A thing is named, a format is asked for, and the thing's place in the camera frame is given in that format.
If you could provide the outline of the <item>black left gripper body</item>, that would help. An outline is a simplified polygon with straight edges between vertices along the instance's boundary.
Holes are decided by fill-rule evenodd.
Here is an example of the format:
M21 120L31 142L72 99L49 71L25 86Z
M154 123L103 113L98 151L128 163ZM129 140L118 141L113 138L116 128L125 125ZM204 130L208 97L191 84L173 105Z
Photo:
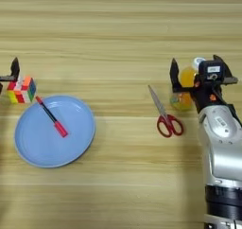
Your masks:
M11 81L15 81L15 78L14 76L4 76L4 77L1 77L0 76L0 95L1 95L1 92L2 92L2 89L3 89L3 82L11 82Z

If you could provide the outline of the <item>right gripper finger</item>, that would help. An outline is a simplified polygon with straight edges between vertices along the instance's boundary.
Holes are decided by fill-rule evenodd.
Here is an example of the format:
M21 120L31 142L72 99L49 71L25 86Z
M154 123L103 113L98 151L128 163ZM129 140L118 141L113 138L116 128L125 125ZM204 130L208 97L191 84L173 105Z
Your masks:
M172 59L169 75L172 84L172 90L174 93L178 93L182 89L182 85L179 81L179 66L175 59Z
M235 81L229 66L218 55L214 55L215 66L213 67L213 80L215 81Z

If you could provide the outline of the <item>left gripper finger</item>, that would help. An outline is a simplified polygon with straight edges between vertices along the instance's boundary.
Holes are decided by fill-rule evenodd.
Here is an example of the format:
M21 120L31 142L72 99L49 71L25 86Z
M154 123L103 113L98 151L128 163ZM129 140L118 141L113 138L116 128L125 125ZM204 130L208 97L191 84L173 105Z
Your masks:
M15 58L12 61L10 71L11 71L10 80L16 81L18 79L19 73L20 73L20 65L19 65L18 58Z

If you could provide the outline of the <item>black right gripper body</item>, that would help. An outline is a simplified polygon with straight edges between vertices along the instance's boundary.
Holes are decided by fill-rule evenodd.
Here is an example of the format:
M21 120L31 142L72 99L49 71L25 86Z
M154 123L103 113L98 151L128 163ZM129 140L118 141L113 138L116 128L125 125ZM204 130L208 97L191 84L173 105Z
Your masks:
M221 86L236 83L237 78L235 77L212 80L201 79L199 76L195 76L194 85L192 87L182 87L181 90L191 95L198 113L209 106L224 105L234 114L234 106L228 104L222 97Z

